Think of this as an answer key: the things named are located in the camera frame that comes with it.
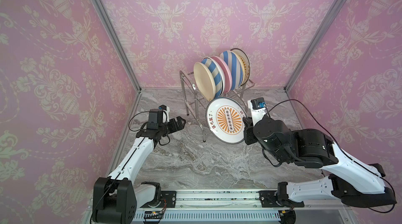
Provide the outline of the blue striped plate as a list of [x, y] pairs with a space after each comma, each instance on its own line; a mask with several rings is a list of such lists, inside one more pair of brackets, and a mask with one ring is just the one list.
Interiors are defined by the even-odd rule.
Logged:
[[239, 71], [237, 70], [238, 68], [238, 63], [237, 63], [237, 57], [232, 51], [224, 51], [223, 53], [220, 54], [220, 56], [229, 66], [231, 76], [232, 76], [232, 86], [231, 86], [231, 91], [235, 90], [238, 88], [238, 83], [239, 83]]
[[202, 60], [202, 63], [207, 66], [207, 68], [209, 69], [209, 71], [211, 72], [211, 74], [213, 76], [215, 88], [216, 88], [214, 98], [218, 98], [223, 94], [223, 91], [225, 88], [225, 84], [224, 84], [225, 77], [224, 77], [223, 69], [220, 67], [218, 62], [216, 60], [212, 59], [211, 57], [205, 57]]

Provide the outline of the blue striped plate back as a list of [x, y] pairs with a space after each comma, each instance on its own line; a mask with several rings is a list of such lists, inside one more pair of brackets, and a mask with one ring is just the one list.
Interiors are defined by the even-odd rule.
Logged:
[[218, 98], [223, 94], [223, 91], [225, 88], [225, 84], [224, 84], [225, 77], [224, 77], [223, 69], [220, 67], [218, 62], [216, 60], [212, 59], [211, 57], [205, 57], [202, 60], [202, 63], [207, 66], [207, 68], [209, 69], [209, 71], [211, 72], [211, 74], [213, 76], [215, 88], [216, 88], [214, 98]]

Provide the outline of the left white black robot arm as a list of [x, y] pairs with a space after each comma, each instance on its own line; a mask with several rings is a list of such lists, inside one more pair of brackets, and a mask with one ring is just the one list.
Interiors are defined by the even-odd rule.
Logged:
[[167, 210], [160, 183], [133, 183], [147, 157], [162, 138], [185, 128], [186, 120], [178, 116], [170, 119], [169, 107], [159, 106], [148, 112], [148, 121], [138, 130], [128, 154], [107, 177], [99, 177], [93, 189], [93, 208], [90, 223], [130, 224], [142, 206], [151, 207], [145, 214], [145, 224], [158, 224]]

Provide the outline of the cream plate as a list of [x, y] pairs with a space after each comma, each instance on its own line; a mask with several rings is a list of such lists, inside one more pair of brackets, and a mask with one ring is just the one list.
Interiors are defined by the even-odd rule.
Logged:
[[212, 101], [216, 94], [216, 85], [212, 73], [208, 67], [201, 63], [194, 64], [194, 78], [198, 90], [207, 101]]

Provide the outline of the sunburst plate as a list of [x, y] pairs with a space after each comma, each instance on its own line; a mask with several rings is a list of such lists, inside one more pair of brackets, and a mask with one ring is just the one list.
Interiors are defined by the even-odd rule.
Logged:
[[245, 53], [245, 51], [243, 51], [242, 49], [233, 48], [233, 49], [231, 49], [231, 51], [234, 52], [235, 54], [237, 54], [241, 58], [242, 65], [244, 67], [244, 77], [243, 77], [243, 81], [241, 84], [241, 86], [243, 86], [247, 83], [247, 81], [250, 78], [250, 73], [251, 73], [250, 60], [249, 60], [247, 54]]
[[235, 100], [219, 97], [212, 100], [206, 108], [206, 120], [211, 133], [227, 144], [244, 141], [246, 110]]

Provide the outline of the pink plate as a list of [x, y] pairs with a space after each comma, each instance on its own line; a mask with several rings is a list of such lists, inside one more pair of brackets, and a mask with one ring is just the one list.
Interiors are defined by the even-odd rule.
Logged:
[[231, 72], [229, 69], [228, 64], [221, 58], [218, 56], [211, 56], [211, 58], [218, 63], [218, 65], [221, 67], [221, 69], [223, 70], [223, 74], [222, 77], [225, 79], [223, 84], [223, 93], [221, 94], [221, 96], [223, 96], [224, 94], [227, 94], [232, 86], [232, 76], [231, 76]]

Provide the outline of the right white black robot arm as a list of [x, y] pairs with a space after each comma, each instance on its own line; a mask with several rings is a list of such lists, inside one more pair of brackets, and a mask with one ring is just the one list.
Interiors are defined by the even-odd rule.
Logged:
[[258, 143], [263, 155], [270, 154], [278, 166], [283, 163], [317, 168], [329, 175], [315, 181], [280, 182], [276, 200], [282, 206], [302, 207], [304, 201], [339, 199], [345, 205], [373, 208], [396, 205], [391, 187], [379, 164], [363, 164], [344, 152], [328, 135], [316, 129], [290, 130], [284, 122], [263, 116], [257, 123], [243, 118], [247, 145]]

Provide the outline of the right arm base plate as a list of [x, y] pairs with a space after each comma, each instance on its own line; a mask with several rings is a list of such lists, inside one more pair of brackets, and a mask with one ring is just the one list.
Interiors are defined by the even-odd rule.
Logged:
[[277, 200], [276, 190], [260, 190], [258, 191], [259, 200], [263, 208], [279, 208], [283, 207]]

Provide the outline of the blue striped plate front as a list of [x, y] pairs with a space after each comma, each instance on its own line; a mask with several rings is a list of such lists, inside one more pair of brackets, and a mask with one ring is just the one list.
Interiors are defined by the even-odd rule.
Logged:
[[229, 66], [231, 76], [232, 76], [232, 86], [231, 86], [231, 91], [235, 90], [238, 88], [238, 83], [239, 83], [239, 71], [237, 70], [238, 68], [238, 63], [237, 63], [237, 57], [232, 51], [224, 51], [223, 53], [220, 54], [220, 56]]

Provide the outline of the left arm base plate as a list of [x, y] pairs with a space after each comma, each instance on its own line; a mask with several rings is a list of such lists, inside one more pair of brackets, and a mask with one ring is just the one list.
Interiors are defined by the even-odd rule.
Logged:
[[177, 191], [175, 190], [163, 190], [160, 193], [157, 193], [156, 198], [146, 203], [145, 207], [150, 208], [174, 208], [177, 199]]

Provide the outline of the yellow bear plate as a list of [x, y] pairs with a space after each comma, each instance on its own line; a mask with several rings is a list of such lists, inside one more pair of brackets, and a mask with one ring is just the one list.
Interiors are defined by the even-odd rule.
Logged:
[[246, 62], [244, 61], [243, 57], [240, 55], [239, 51], [235, 51], [233, 50], [233, 53], [236, 55], [237, 57], [237, 63], [238, 63], [238, 68], [237, 70], [239, 71], [239, 83], [238, 83], [238, 87], [240, 87], [245, 79], [245, 73], [246, 73]]

